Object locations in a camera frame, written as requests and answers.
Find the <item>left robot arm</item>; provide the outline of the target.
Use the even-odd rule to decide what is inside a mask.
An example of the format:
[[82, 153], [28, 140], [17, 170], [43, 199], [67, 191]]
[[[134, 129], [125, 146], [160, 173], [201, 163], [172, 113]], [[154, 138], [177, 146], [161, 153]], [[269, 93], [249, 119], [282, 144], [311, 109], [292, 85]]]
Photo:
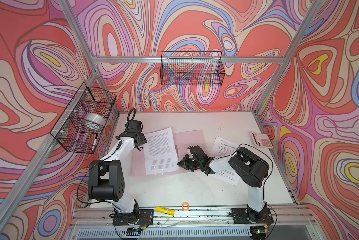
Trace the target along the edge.
[[125, 130], [117, 136], [117, 143], [98, 161], [90, 163], [88, 171], [88, 197], [98, 203], [109, 203], [116, 212], [139, 217], [139, 206], [135, 199], [125, 193], [122, 162], [134, 149], [141, 151], [147, 140], [142, 132], [143, 124], [128, 120]]

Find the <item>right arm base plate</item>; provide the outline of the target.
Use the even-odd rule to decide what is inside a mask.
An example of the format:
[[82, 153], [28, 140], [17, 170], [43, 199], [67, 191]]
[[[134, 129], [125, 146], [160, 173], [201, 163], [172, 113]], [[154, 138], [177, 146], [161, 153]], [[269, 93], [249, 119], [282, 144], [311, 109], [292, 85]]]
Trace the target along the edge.
[[228, 215], [233, 218], [235, 224], [271, 225], [274, 223], [272, 213], [268, 207], [264, 207], [260, 212], [256, 212], [249, 206], [246, 208], [232, 208]]

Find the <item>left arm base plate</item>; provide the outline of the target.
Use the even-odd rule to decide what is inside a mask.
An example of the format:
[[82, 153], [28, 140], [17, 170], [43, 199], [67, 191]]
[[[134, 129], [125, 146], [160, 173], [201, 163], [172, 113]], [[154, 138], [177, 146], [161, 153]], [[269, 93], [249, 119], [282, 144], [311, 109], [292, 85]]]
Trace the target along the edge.
[[129, 214], [121, 214], [115, 210], [109, 217], [114, 226], [148, 227], [153, 224], [154, 209], [142, 209]]

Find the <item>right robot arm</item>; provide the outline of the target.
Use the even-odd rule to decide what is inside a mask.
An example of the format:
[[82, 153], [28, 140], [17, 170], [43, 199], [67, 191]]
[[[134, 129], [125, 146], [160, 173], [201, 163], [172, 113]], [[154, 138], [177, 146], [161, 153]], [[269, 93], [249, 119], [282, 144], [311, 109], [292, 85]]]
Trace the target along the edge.
[[250, 151], [249, 147], [250, 145], [240, 144], [233, 153], [216, 158], [209, 157], [200, 146], [190, 146], [177, 165], [191, 172], [200, 170], [207, 176], [234, 171], [248, 187], [248, 212], [261, 215], [266, 209], [264, 185], [272, 167]]

